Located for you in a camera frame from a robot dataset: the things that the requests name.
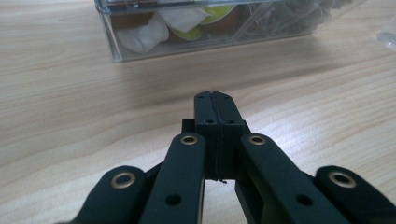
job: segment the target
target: screw hole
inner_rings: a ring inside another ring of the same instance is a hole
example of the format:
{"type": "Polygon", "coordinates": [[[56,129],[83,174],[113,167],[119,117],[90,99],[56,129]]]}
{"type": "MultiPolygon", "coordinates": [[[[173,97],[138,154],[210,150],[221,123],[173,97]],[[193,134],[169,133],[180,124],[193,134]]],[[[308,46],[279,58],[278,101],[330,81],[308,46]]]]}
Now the screw hole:
{"type": "Polygon", "coordinates": [[[181,197],[178,194],[170,194],[166,197],[165,202],[169,206],[176,206],[181,203],[181,197]]]}
{"type": "Polygon", "coordinates": [[[111,186],[114,189],[126,189],[136,180],[136,176],[130,172],[122,172],[114,175],[111,179],[111,186]]]}
{"type": "Polygon", "coordinates": [[[298,203],[300,203],[304,206],[311,206],[313,204],[312,200],[308,196],[303,195],[303,194],[297,195],[296,200],[298,203]]]}
{"type": "Polygon", "coordinates": [[[195,143],[198,142],[198,138],[191,136],[191,135],[187,135],[187,136],[182,137],[180,139],[180,141],[184,145],[194,145],[195,143]]]}
{"type": "Polygon", "coordinates": [[[256,136],[256,135],[250,136],[248,141],[254,145],[264,145],[265,144],[265,139],[261,136],[256,136]]]}
{"type": "Polygon", "coordinates": [[[343,188],[353,189],[356,187],[356,181],[347,174],[341,172],[330,172],[329,173],[330,180],[343,188]]]}

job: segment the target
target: transparent container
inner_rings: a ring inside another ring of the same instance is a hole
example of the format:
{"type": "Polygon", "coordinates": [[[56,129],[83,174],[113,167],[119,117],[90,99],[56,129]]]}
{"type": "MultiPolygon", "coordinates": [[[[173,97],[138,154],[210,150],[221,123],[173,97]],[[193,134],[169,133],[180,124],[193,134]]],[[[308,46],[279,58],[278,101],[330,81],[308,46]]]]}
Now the transparent container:
{"type": "Polygon", "coordinates": [[[95,0],[113,62],[308,35],[364,0],[95,0]]]}

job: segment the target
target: wood grain surface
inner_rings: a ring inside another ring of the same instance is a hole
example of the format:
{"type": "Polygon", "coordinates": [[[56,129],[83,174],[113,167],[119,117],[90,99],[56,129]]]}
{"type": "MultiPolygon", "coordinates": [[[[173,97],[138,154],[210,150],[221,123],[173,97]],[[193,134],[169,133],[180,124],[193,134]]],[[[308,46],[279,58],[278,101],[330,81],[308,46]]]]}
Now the wood grain surface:
{"type": "MultiPolygon", "coordinates": [[[[314,35],[112,63],[93,0],[0,2],[0,223],[72,219],[108,170],[162,161],[192,97],[223,91],[305,172],[355,171],[396,203],[396,51],[369,0],[314,35]]],[[[246,223],[207,182],[204,223],[246,223]]]]}

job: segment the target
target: wooden table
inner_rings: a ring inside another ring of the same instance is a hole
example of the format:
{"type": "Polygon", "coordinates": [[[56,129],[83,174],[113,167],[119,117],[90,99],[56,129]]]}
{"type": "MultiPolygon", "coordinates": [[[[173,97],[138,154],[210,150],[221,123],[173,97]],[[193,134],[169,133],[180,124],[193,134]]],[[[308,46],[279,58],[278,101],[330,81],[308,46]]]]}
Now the wooden table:
{"type": "MultiPolygon", "coordinates": [[[[0,223],[72,219],[108,170],[162,161],[192,97],[223,91],[305,172],[328,164],[396,203],[396,51],[370,0],[314,35],[112,63],[93,0],[0,3],[0,223]]],[[[246,223],[207,182],[204,223],[246,223]]]]}

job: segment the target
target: container lid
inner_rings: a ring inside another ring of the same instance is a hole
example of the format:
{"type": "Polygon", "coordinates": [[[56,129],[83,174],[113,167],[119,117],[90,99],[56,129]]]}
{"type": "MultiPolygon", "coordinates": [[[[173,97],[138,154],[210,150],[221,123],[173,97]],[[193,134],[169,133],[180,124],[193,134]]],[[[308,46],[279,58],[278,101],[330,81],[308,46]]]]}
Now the container lid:
{"type": "Polygon", "coordinates": [[[164,7],[205,7],[289,0],[94,0],[101,14],[125,14],[153,11],[164,7]]]}

